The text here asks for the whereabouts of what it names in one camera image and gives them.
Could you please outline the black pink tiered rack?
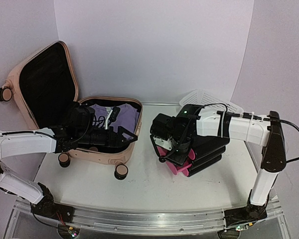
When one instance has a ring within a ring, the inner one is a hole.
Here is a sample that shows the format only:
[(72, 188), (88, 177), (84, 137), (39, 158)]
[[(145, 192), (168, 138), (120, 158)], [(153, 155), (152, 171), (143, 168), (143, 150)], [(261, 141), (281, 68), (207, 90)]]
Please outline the black pink tiered rack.
[(186, 177), (220, 161), (230, 142), (228, 138), (213, 136), (184, 139), (182, 144), (172, 138), (163, 139), (154, 135), (150, 139), (159, 161), (165, 163), (174, 175), (182, 173)]

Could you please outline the pink hard-shell suitcase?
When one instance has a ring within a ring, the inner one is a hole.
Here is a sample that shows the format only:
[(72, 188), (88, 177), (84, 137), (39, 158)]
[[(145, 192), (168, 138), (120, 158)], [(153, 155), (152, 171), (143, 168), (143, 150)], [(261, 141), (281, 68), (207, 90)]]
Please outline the pink hard-shell suitcase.
[[(72, 126), (69, 139), (71, 150), (61, 150), (58, 157), (62, 167), (72, 159), (84, 159), (115, 166), (114, 175), (123, 180), (128, 174), (126, 163), (130, 159), (134, 143), (123, 147), (83, 145), (79, 140), (96, 127), (95, 110), (92, 105), (117, 107), (129, 104), (139, 112), (133, 134), (139, 135), (143, 107), (139, 100), (125, 97), (91, 96), (79, 98), (79, 87), (70, 52), (63, 41), (57, 41), (33, 53), (9, 73), (0, 87), (0, 101), (14, 100), (30, 129), (56, 125)], [(90, 151), (97, 147), (98, 152)]]

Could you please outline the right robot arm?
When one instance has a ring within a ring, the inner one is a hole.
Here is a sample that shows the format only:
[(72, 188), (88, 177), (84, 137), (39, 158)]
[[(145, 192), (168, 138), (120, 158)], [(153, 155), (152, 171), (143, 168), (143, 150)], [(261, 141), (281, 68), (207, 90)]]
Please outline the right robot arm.
[(193, 144), (200, 137), (212, 137), (217, 141), (241, 140), (263, 148), (261, 169), (251, 190), (248, 204), (241, 209), (241, 216), (251, 221), (266, 210), (268, 195), (278, 174), (288, 163), (299, 161), (299, 157), (287, 160), (283, 124), (299, 127), (280, 119), (277, 112), (267, 116), (254, 113), (229, 112), (226, 105), (221, 111), (213, 104), (184, 105), (175, 117), (158, 114), (150, 127), (150, 139), (156, 151), (165, 149), (165, 155), (157, 152), (161, 162), (170, 162), (182, 167)]

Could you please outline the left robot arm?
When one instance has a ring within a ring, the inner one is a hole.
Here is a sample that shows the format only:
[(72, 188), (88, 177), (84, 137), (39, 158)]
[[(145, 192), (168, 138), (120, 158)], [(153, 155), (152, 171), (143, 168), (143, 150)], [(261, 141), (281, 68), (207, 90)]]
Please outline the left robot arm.
[(78, 148), (117, 153), (137, 141), (140, 116), (128, 104), (107, 108), (74, 102), (60, 124), (37, 130), (0, 131), (0, 189), (28, 200), (45, 217), (53, 217), (57, 207), (49, 189), (21, 178), (1, 159), (35, 153), (61, 155)]

